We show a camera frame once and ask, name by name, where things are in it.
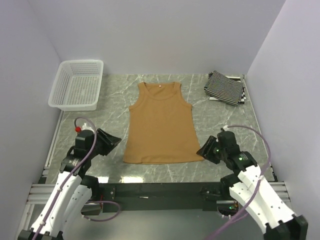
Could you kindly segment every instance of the table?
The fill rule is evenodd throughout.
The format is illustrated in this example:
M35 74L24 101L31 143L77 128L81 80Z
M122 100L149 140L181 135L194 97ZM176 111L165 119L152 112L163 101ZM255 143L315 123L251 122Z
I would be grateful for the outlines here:
M245 82L243 75L233 75ZM95 111L63 112L59 128L53 140L53 148L47 165L47 184L57 180L61 161L74 144L76 132L74 119L85 116L97 128L122 138L120 144L107 156L97 156L87 175L98 177L100 183L184 183L219 182L220 178L231 174L224 162L215 165L207 160L175 164L128 164L123 162L129 129L128 106L138 98L137 84L180 82L184 99L193 105L192 116L200 146L210 135L216 136L224 125L246 125L259 130L254 108L246 89L246 102L232 106L220 101L209 100L204 92L207 74L113 74L104 76L99 101ZM233 128L240 149L248 151L261 166L267 162L267 152L263 141L253 132L243 128ZM268 181L274 181L272 167L265 173Z

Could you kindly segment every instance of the laundry basket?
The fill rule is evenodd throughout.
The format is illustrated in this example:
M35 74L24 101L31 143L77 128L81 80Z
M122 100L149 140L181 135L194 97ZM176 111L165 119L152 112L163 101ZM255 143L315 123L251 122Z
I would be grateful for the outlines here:
M54 79L49 106L63 111L95 110L103 69L101 60L63 61Z

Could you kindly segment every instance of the gray wall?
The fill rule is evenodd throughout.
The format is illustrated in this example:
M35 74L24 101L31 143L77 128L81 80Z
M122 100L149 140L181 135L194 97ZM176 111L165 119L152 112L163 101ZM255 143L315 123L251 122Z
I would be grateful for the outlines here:
M246 74L285 0L29 0L61 60L123 74Z
M60 59L27 1L0 1L0 233L13 240L59 111L48 106Z
M320 1L287 0L247 75L272 164L319 239Z

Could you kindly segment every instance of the tank top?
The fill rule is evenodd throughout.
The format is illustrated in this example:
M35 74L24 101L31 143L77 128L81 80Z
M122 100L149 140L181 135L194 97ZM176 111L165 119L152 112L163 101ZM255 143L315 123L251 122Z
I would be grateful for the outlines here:
M130 123L123 161L173 164L201 161L192 105L179 82L138 84L139 96L129 106Z

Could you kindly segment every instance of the folded clothing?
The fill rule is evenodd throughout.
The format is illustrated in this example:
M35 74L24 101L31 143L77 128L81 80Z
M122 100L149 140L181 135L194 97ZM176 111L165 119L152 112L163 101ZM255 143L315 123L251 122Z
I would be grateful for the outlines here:
M227 78L214 71L208 75L208 82L204 86L206 94L227 104L237 106L244 102L244 84Z

